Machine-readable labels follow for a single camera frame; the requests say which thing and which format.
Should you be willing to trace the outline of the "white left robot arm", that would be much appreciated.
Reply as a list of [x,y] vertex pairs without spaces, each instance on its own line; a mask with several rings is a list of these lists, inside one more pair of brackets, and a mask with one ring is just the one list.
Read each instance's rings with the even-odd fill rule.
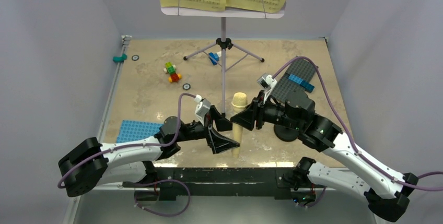
[[221,134],[232,130],[232,123],[213,105],[197,109],[196,117],[195,121],[183,123],[179,115],[170,116],[155,134],[126,143],[100,143],[95,137],[83,140],[58,161],[61,179],[57,187],[65,189],[68,197],[114,182],[149,187],[156,173],[148,166],[178,153],[180,142],[203,139],[213,154],[240,146]]

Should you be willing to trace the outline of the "black desktop microphone stand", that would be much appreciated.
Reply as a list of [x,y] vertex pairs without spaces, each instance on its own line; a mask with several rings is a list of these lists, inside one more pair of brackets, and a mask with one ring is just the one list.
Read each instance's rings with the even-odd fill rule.
[[281,125],[274,125],[273,130],[275,136],[284,142],[293,142],[300,134],[300,129],[292,129]]

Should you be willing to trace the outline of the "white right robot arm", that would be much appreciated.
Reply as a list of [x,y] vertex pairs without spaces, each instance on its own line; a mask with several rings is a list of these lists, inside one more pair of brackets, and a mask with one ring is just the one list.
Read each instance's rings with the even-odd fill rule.
[[345,165],[350,173],[329,168],[308,157],[302,159],[282,180],[298,189],[307,184],[322,185],[354,195],[368,202],[369,210],[378,217],[396,222],[406,212],[408,196],[413,189],[404,182],[416,185],[418,177],[388,168],[373,156],[364,159],[365,151],[352,148],[349,135],[326,117],[315,113],[315,102],[303,91],[288,94],[284,105],[264,100],[260,91],[251,103],[247,95],[235,93],[232,107],[236,114],[231,122],[250,131],[261,129],[265,122],[294,130],[296,137],[307,147],[323,153]]

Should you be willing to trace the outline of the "cream yellow microphone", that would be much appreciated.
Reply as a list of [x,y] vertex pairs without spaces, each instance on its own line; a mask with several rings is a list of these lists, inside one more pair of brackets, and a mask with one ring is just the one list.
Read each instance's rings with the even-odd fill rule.
[[[247,95],[243,92],[236,92],[232,98],[231,105],[234,114],[242,112],[248,105]],[[232,125],[233,140],[235,140],[239,144],[241,144],[242,142],[242,132],[243,132],[243,127],[237,123],[233,123]],[[232,156],[234,158],[239,158],[239,154],[240,154],[240,147],[234,148],[232,150]]]

